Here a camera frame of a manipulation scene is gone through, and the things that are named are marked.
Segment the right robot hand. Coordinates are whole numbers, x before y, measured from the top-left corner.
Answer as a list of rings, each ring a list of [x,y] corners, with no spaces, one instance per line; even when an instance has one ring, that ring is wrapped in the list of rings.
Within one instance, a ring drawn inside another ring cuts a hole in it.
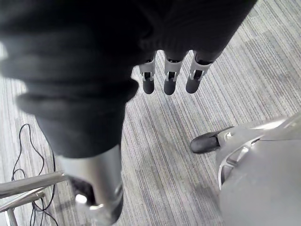
[[[254,0],[3,0],[1,74],[27,91],[17,105],[36,117],[82,207],[102,225],[122,212],[121,137],[131,77],[157,50],[212,63]]]

